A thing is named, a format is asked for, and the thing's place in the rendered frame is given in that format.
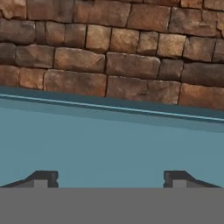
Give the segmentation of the blue cabinet door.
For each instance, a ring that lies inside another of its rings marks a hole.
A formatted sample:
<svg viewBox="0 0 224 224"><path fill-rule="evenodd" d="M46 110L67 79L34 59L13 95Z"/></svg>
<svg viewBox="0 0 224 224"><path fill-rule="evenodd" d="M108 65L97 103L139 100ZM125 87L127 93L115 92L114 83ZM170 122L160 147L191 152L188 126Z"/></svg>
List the blue cabinet door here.
<svg viewBox="0 0 224 224"><path fill-rule="evenodd" d="M62 187L160 187L169 170L224 187L224 112L0 87L0 186L39 170Z"/></svg>

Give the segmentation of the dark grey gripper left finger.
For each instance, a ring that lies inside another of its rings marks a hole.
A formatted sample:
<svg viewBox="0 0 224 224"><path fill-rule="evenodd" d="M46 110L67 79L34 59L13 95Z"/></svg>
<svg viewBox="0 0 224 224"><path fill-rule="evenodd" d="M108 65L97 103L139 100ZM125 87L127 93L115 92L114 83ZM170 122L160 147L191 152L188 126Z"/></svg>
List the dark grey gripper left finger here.
<svg viewBox="0 0 224 224"><path fill-rule="evenodd" d="M25 179L2 185L2 188L58 188L58 178L57 171L35 171Z"/></svg>

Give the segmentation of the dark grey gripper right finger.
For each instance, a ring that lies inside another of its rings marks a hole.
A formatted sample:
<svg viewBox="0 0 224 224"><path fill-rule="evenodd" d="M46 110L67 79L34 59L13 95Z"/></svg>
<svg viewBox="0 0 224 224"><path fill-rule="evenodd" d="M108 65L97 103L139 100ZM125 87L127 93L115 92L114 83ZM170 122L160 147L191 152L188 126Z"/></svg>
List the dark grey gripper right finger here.
<svg viewBox="0 0 224 224"><path fill-rule="evenodd" d="M194 178L187 171L164 171L164 188L219 188L218 185Z"/></svg>

